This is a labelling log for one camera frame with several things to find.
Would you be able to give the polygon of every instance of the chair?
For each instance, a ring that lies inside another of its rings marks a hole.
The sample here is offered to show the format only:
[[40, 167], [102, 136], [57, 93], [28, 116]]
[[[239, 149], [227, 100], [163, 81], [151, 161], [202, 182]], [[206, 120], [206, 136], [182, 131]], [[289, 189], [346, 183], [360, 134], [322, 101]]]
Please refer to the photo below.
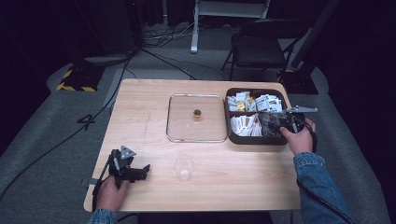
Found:
[[[232, 36], [232, 48], [221, 71], [231, 63], [230, 81], [233, 79], [233, 67], [281, 68], [285, 72], [294, 44], [308, 31], [308, 26], [301, 21], [283, 19], [259, 19], [242, 26], [239, 33]], [[291, 43], [284, 49], [279, 39], [290, 39]]]

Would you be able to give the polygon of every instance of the brown box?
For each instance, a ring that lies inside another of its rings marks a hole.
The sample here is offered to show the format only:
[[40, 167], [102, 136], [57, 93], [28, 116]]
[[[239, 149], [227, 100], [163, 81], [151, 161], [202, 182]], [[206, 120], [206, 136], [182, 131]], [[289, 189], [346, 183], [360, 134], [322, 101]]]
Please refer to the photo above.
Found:
[[[282, 108], [286, 108], [285, 98], [282, 93], [276, 90], [270, 89], [244, 89], [244, 88], [232, 88], [227, 90], [226, 96], [235, 96], [238, 92], [241, 91], [250, 91], [250, 96], [254, 99], [260, 97], [264, 94], [270, 94], [277, 96], [282, 102]], [[251, 116], [253, 114], [260, 114], [262, 112], [233, 112], [230, 111], [230, 106], [228, 104], [227, 97], [224, 99], [225, 101], [225, 113], [226, 113], [226, 123], [227, 123], [227, 131], [228, 137], [230, 140], [238, 145], [285, 145], [288, 143], [287, 139], [282, 135], [280, 137], [269, 137], [269, 136], [239, 136], [235, 134], [231, 128], [230, 119], [232, 117], [239, 117], [243, 115]]]

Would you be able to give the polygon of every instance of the jar lid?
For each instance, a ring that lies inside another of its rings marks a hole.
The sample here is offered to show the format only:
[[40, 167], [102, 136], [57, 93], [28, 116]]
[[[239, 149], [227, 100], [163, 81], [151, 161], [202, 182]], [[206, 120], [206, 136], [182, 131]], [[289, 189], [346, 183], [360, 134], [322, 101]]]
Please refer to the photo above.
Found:
[[227, 138], [223, 98], [202, 94], [172, 95], [166, 136], [173, 142], [223, 142]]

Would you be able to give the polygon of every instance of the dark background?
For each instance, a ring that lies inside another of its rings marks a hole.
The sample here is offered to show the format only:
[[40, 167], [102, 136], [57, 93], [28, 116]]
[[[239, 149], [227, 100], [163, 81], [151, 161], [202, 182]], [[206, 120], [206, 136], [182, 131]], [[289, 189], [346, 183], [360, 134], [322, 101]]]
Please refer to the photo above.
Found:
[[[95, 32], [110, 33], [97, 20], [100, 20], [97, 18], [99, 9], [92, 9], [92, 2], [77, 2]], [[268, 17], [301, 19], [313, 26], [328, 2], [273, 0]], [[161, 0], [125, 0], [123, 4], [129, 10], [131, 4], [141, 6], [140, 13], [148, 25], [163, 22]], [[192, 19], [192, 0], [168, 0], [165, 7], [170, 25]], [[115, 21], [123, 27], [117, 30], [136, 38], [139, 27], [131, 25], [131, 15], [128, 17], [129, 24]], [[396, 184], [392, 173], [396, 159], [396, 122], [391, 112], [396, 107], [393, 87], [396, 75], [393, 68], [396, 64], [395, 17], [393, 1], [340, 1], [305, 55], [306, 66], [302, 70], [303, 75], [309, 75], [317, 66], [328, 79], [329, 94], [375, 171], [393, 222], [396, 218], [391, 212], [396, 210], [393, 193]], [[110, 46], [114, 44], [111, 36], [102, 35], [101, 38], [107, 38], [106, 43]], [[121, 49], [133, 44], [128, 40], [118, 42], [120, 45], [116, 47]], [[0, 43], [1, 155], [49, 96], [46, 82], [50, 75], [67, 63], [78, 62], [82, 57], [104, 55], [109, 50], [93, 36], [73, 1], [52, 1], [51, 4], [48, 1], [1, 1]]]

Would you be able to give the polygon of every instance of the person's hand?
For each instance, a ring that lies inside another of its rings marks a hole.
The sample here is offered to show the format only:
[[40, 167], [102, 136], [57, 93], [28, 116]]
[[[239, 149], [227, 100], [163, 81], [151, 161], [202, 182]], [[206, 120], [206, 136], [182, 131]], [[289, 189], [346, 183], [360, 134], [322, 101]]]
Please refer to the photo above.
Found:
[[[316, 124], [312, 122], [312, 120], [305, 119], [305, 122], [311, 126], [312, 131], [315, 131], [317, 127]], [[291, 133], [287, 128], [284, 127], [281, 127], [279, 130], [283, 136], [288, 139], [290, 149], [294, 155], [300, 154], [302, 152], [312, 152], [312, 136], [306, 127], [304, 127], [299, 133]]]
[[107, 209], [117, 212], [128, 190], [129, 181], [123, 180], [120, 189], [116, 186], [114, 176], [107, 178], [99, 189], [96, 209]]

